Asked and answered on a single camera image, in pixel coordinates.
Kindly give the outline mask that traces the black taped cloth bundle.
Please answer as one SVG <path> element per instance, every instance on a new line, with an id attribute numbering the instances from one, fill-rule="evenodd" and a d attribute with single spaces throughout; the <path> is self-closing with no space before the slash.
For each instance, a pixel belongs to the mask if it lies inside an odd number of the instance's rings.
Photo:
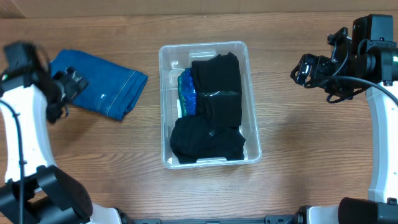
<path id="1" fill-rule="evenodd" d="M 222 157 L 235 161 L 244 159 L 245 141 L 236 127 L 212 128 L 203 116 L 184 116 L 175 122 L 170 148 L 181 164 Z"/>

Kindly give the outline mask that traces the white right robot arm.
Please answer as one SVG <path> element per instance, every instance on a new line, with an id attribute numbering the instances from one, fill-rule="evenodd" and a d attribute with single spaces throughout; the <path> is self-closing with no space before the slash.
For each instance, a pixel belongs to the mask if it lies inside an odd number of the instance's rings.
<path id="1" fill-rule="evenodd" d="M 288 223 L 397 223 L 397 42 L 391 15 L 369 14 L 327 37 L 331 56 L 304 54 L 290 76 L 322 88 L 330 104 L 365 93 L 373 137 L 368 198 L 345 197 L 335 206 L 299 208 Z"/>

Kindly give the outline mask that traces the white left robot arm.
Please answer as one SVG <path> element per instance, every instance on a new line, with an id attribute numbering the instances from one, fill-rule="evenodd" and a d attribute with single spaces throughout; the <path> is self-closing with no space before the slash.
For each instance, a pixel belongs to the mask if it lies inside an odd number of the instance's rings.
<path id="1" fill-rule="evenodd" d="M 88 82 L 72 68 L 51 74 L 35 45 L 4 47 L 9 66 L 1 73 L 1 113 L 7 142 L 1 213 L 12 223 L 130 223 L 118 208 L 93 203 L 84 186 L 57 167 L 47 123 L 68 114 L 67 104 Z"/>

